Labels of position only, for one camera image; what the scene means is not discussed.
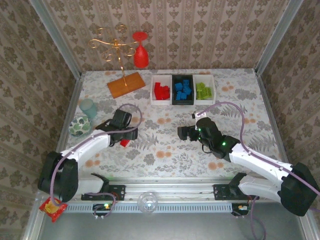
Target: orange wooden base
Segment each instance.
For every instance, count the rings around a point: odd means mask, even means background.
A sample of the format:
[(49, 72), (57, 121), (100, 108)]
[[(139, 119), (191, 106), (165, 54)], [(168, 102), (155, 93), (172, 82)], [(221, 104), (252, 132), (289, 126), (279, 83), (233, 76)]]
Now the orange wooden base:
[(146, 86), (138, 72), (125, 76), (125, 81), (122, 77), (107, 84), (114, 99)]

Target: damask wallpaper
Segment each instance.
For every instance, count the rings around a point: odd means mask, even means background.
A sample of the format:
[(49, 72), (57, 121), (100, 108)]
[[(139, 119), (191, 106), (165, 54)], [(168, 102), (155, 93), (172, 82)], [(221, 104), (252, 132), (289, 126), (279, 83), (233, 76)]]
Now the damask wallpaper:
[(319, 0), (303, 2), (262, 79), (290, 162), (306, 164), (320, 185)]
[[(89, 48), (96, 30), (120, 37), (115, 27), (125, 24), (124, 42), (144, 31), (149, 69), (254, 68), (289, 0), (42, 0), (78, 69), (119, 70), (105, 62), (105, 46)], [(124, 59), (125, 69), (134, 68)]]
[(27, 0), (0, 1), (0, 239), (19, 239), (75, 79)]

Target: patterned bowl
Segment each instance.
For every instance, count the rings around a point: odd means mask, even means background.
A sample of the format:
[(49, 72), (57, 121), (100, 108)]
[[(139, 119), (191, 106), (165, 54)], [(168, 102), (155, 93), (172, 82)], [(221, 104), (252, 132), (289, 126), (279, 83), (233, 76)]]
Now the patterned bowl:
[(69, 133), (75, 137), (88, 135), (91, 130), (92, 123), (87, 116), (77, 117), (69, 125)]

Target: metal floor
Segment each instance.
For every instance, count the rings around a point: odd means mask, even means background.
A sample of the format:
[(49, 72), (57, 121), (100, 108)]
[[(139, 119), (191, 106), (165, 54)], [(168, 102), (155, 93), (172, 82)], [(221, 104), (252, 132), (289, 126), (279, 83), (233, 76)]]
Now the metal floor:
[[(257, 203), (267, 240), (305, 240), (297, 216), (277, 203)], [(262, 228), (255, 224), (262, 239)], [(66, 213), (51, 223), (45, 217), (39, 240), (253, 240), (250, 219), (230, 213), (113, 213), (95, 219), (91, 213)]]

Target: floral tablecloth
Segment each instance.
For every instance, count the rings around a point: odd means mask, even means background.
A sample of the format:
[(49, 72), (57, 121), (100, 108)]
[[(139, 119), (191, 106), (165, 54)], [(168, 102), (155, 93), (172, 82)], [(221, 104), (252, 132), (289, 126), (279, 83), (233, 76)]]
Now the floral tablecloth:
[[(126, 74), (136, 72), (128, 70)], [(115, 110), (124, 103), (132, 103), (143, 112), (143, 122), (137, 140), (123, 147), (117, 143), (97, 152), (80, 169), (80, 173), (98, 173), (107, 178), (121, 177), (233, 177), (250, 170), (237, 164), (217, 159), (202, 152), (199, 142), (182, 141), (177, 127), (194, 125), (191, 114), (208, 106), (156, 106), (150, 104), (151, 76), (158, 74), (212, 74), (215, 81), (216, 101), (229, 101), (240, 106), (245, 114), (244, 141), (252, 149), (274, 159), (280, 159), (278, 146), (253, 69), (186, 69), (139, 70), (146, 86), (113, 99), (107, 83), (122, 77), (121, 71), (89, 71), (83, 77), (79, 103), (93, 99), (98, 113), (93, 125), (111, 119)], [(139, 113), (132, 113), (131, 126), (139, 121)], [(75, 116), (83, 113), (79, 104)], [(207, 114), (223, 134), (239, 138), (241, 117), (237, 110), (223, 105)], [(83, 138), (68, 137), (67, 148)]]

